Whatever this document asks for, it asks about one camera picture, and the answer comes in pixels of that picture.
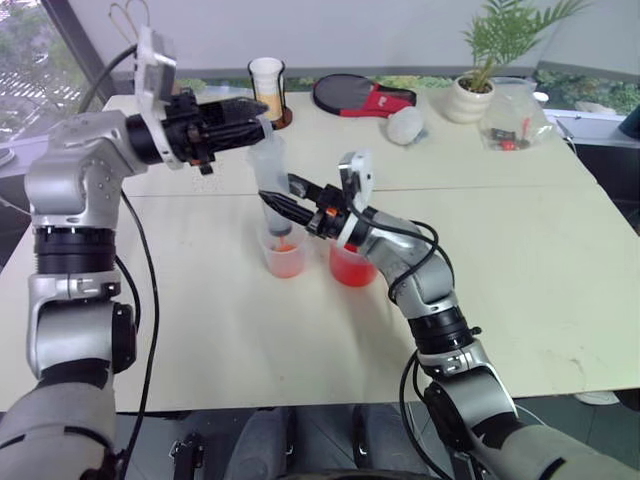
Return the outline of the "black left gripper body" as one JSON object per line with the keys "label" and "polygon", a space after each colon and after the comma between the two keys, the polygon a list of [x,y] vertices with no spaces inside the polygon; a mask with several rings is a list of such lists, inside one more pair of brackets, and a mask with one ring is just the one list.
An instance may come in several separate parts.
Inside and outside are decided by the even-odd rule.
{"label": "black left gripper body", "polygon": [[199,104],[191,88],[180,88],[165,113],[164,131],[174,156],[197,167],[202,176],[212,175],[215,152],[211,131],[220,123],[217,103]]}

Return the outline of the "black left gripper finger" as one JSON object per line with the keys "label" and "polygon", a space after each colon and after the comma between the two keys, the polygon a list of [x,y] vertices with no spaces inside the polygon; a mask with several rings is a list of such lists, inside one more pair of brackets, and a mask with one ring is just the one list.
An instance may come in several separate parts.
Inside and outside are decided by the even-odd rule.
{"label": "black left gripper finger", "polygon": [[198,107],[202,117],[210,124],[244,124],[269,111],[265,103],[246,97],[204,102]]}
{"label": "black left gripper finger", "polygon": [[201,131],[201,136],[211,151],[248,147],[265,138],[262,125],[257,120],[207,126]]}

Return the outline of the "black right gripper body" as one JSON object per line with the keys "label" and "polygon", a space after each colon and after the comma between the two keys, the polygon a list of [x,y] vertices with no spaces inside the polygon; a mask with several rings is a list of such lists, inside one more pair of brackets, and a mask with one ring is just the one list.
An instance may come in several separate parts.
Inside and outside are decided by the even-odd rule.
{"label": "black right gripper body", "polygon": [[322,239],[336,240],[349,215],[343,192],[336,186],[326,184],[324,200],[314,203],[316,212],[305,227],[306,231]]}

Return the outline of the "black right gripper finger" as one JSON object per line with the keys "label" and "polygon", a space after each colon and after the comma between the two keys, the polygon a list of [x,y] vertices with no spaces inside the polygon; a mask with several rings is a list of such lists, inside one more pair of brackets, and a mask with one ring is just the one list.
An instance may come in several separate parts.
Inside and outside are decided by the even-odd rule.
{"label": "black right gripper finger", "polygon": [[287,175],[289,192],[303,200],[320,203],[324,200],[325,189],[293,173]]}
{"label": "black right gripper finger", "polygon": [[260,190],[259,197],[273,211],[298,225],[307,226],[314,216],[312,210],[300,206],[287,195]]}

